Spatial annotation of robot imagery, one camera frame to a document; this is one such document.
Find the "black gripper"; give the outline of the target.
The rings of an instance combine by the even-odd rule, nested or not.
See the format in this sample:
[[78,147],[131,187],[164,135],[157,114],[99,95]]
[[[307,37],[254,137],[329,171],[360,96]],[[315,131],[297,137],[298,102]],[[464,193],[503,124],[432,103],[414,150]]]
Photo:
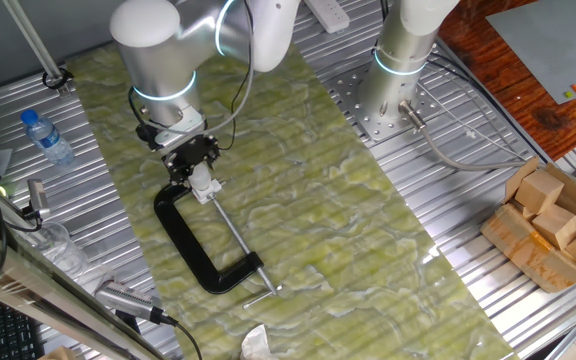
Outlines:
[[220,157],[218,140],[212,135],[197,135],[165,155],[162,160],[173,186],[184,184],[192,174],[192,167],[205,162],[210,170]]

